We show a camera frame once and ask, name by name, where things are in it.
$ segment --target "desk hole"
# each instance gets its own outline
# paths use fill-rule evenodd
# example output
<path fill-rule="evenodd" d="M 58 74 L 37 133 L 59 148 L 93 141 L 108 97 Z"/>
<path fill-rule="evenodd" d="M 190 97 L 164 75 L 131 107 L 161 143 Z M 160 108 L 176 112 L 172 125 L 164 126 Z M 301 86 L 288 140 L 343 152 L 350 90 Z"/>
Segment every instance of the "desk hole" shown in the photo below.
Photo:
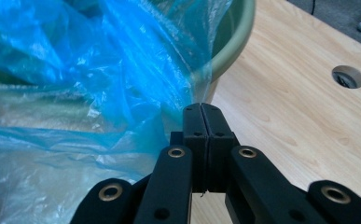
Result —
<path fill-rule="evenodd" d="M 361 87 L 361 72 L 357 69 L 340 65 L 332 70 L 334 80 L 344 88 L 358 89 Z"/>

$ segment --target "cable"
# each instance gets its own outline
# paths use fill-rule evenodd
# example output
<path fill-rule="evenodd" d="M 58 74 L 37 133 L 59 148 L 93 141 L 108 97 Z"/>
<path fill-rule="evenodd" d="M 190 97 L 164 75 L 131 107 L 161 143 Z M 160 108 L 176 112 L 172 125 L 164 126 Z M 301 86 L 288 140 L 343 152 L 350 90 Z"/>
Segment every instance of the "cable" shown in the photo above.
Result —
<path fill-rule="evenodd" d="M 316 7 L 316 0 L 312 1 L 312 11 L 311 11 L 311 15 L 314 14 L 314 8 Z"/>

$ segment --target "bolt hole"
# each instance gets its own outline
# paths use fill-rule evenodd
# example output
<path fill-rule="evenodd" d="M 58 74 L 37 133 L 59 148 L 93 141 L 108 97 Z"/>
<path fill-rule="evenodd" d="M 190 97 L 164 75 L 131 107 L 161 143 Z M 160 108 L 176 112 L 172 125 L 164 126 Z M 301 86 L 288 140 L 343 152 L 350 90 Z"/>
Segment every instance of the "bolt hole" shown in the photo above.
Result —
<path fill-rule="evenodd" d="M 99 191 L 99 198 L 104 202 L 111 202 L 122 194 L 122 186 L 120 184 L 109 184 Z"/>
<path fill-rule="evenodd" d="M 332 70 L 332 77 L 344 88 L 358 89 L 361 87 L 361 72 L 351 66 L 335 67 Z"/>
<path fill-rule="evenodd" d="M 322 193 L 334 203 L 349 203 L 351 198 L 345 192 L 340 189 L 325 186 L 322 187 Z"/>
<path fill-rule="evenodd" d="M 306 220 L 305 216 L 299 210 L 290 210 L 288 214 L 298 222 L 304 222 Z"/>
<path fill-rule="evenodd" d="M 172 148 L 168 151 L 168 155 L 173 158 L 180 158 L 186 155 L 186 152 L 182 148 Z"/>
<path fill-rule="evenodd" d="M 166 208 L 159 208 L 155 211 L 154 217 L 159 220 L 165 220 L 170 216 L 170 212 Z"/>
<path fill-rule="evenodd" d="M 241 148 L 239 150 L 239 154 L 241 154 L 241 156 L 246 157 L 246 158 L 254 158 L 257 153 L 249 148 Z"/>

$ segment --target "wood grain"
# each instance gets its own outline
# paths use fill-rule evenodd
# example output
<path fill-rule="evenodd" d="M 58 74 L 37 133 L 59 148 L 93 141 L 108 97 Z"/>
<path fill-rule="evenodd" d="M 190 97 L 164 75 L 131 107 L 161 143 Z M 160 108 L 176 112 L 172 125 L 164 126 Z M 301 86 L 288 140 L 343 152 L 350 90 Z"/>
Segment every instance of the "wood grain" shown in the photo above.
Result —
<path fill-rule="evenodd" d="M 361 72 L 361 45 L 284 0 L 257 0 L 251 38 L 212 104 L 295 186 L 329 179 L 361 196 L 361 88 L 336 83 L 338 65 Z M 194 195 L 191 223 L 230 223 L 223 202 Z"/>

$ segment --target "blue plastic bag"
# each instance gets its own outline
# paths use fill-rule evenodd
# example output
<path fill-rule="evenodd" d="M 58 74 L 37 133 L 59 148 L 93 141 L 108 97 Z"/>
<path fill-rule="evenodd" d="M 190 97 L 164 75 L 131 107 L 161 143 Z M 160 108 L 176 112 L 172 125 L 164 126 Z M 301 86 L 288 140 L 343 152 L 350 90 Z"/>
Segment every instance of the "blue plastic bag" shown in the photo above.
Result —
<path fill-rule="evenodd" d="M 0 1 L 0 222 L 69 222 L 109 177 L 149 174 L 210 84 L 229 1 Z"/>

